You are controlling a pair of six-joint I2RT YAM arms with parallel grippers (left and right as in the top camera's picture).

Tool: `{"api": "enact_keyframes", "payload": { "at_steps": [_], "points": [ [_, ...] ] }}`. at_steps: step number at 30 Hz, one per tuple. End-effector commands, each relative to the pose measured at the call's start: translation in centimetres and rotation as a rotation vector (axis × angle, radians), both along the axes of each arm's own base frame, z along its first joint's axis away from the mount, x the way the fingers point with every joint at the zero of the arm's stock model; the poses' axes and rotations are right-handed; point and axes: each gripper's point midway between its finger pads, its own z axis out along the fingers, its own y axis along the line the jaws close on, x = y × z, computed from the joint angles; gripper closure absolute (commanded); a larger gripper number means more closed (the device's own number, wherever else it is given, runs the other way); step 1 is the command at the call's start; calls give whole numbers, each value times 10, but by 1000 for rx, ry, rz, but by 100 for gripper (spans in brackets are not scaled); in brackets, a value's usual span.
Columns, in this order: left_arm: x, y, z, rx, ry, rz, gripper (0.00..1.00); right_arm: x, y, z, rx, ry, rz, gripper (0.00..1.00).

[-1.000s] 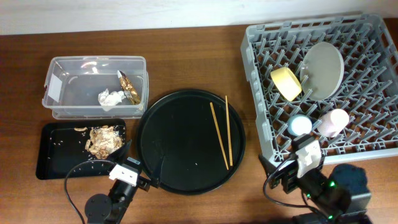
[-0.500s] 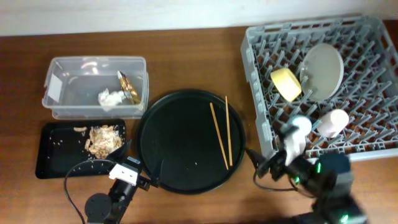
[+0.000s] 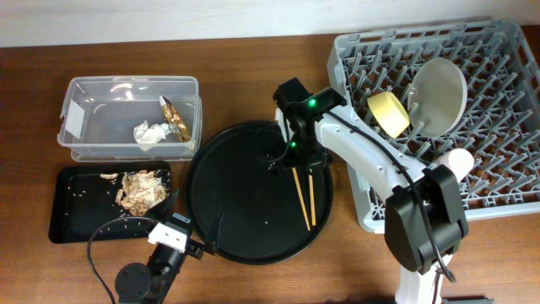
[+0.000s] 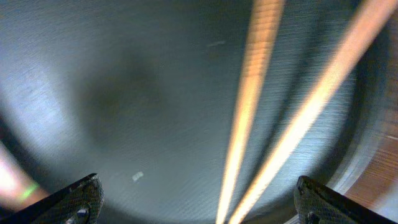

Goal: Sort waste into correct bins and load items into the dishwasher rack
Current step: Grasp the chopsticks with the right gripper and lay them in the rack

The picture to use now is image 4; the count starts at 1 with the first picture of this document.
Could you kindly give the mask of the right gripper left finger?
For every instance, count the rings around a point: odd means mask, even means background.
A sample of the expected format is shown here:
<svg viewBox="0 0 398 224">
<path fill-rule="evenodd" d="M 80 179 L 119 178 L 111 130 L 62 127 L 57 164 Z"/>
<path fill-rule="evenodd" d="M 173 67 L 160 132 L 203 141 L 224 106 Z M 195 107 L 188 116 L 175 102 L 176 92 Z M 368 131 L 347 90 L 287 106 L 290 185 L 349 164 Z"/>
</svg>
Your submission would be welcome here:
<svg viewBox="0 0 398 224">
<path fill-rule="evenodd" d="M 98 174 L 92 173 L 1 220 L 1 224 L 96 224 L 104 202 Z"/>
</svg>

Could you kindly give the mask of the wooden chopstick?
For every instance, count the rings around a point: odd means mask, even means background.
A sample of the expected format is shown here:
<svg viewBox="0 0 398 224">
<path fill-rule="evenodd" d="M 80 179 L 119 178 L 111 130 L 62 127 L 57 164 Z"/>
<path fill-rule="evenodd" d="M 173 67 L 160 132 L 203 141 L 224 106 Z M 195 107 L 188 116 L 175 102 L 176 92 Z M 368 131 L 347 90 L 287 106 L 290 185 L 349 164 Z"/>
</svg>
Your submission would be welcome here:
<svg viewBox="0 0 398 224">
<path fill-rule="evenodd" d="M 284 4 L 284 0 L 255 0 L 253 2 L 216 213 L 216 224 L 224 223 L 228 214 Z"/>
<path fill-rule="evenodd" d="M 367 0 L 361 3 L 320 78 L 261 166 L 230 223 L 241 223 L 249 213 L 396 8 L 397 0 Z"/>
</svg>

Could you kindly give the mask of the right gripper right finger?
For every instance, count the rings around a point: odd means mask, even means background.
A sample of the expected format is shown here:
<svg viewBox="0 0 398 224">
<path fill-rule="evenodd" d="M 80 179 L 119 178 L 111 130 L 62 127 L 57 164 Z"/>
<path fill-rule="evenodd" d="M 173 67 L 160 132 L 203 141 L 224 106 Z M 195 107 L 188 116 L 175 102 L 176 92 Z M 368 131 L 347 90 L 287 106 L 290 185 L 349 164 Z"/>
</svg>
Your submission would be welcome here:
<svg viewBox="0 0 398 224">
<path fill-rule="evenodd" d="M 294 204 L 301 224 L 397 224 L 304 175 Z"/>
</svg>

